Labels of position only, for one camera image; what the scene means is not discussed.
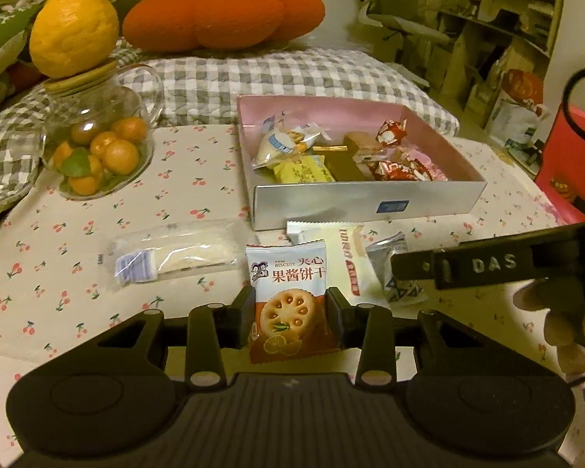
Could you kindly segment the person right hand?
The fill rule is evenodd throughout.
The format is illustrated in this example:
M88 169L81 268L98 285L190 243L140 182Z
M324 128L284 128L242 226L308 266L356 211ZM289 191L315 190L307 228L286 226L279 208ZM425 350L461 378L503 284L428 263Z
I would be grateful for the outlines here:
M557 351L562 373L570 379L585 376L585 294L575 277L539 279L512 297L519 310L547 310L543 336Z

